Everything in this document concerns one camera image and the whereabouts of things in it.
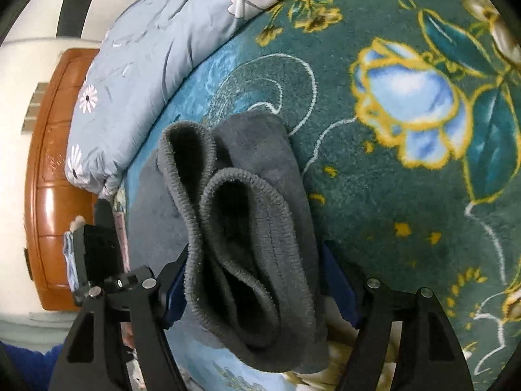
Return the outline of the dark grey sweatpants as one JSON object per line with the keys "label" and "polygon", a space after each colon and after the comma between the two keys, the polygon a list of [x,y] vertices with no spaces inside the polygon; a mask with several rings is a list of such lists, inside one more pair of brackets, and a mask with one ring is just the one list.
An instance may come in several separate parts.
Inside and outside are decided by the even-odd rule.
{"label": "dark grey sweatpants", "polygon": [[319,253],[284,122],[265,110],[213,128],[168,125],[128,215],[133,268],[186,255],[180,330],[260,371],[329,362]]}

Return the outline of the stack of folded clothes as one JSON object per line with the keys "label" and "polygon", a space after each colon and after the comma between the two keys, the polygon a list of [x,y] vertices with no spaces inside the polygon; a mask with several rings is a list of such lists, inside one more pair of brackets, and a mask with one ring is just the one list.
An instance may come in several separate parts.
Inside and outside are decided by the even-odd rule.
{"label": "stack of folded clothes", "polygon": [[63,257],[72,293],[130,269],[125,238],[113,220],[109,227],[90,225],[77,215],[63,233]]}

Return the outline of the white black wardrobe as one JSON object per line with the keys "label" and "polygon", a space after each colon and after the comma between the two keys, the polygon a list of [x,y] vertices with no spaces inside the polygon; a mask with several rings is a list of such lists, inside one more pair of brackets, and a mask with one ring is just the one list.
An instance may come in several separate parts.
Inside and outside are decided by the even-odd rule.
{"label": "white black wardrobe", "polygon": [[117,17],[136,0],[29,0],[1,35],[1,45],[68,41],[98,47]]}

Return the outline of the teal floral bed blanket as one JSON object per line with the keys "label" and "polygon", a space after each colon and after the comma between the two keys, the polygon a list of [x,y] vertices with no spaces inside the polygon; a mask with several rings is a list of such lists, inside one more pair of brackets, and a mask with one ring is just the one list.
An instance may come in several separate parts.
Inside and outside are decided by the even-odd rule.
{"label": "teal floral bed blanket", "polygon": [[170,99],[161,131],[249,108],[287,124],[317,235],[395,290],[440,299],[473,386],[520,342],[520,47],[490,0],[284,0]]}

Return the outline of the light blue floral duvet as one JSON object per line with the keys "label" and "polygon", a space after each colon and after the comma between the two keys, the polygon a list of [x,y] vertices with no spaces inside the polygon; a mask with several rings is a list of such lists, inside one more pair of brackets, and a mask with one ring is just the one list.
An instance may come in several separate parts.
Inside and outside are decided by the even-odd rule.
{"label": "light blue floral duvet", "polygon": [[137,0],[106,32],[75,104],[64,174],[117,192],[150,129],[191,71],[281,0]]}

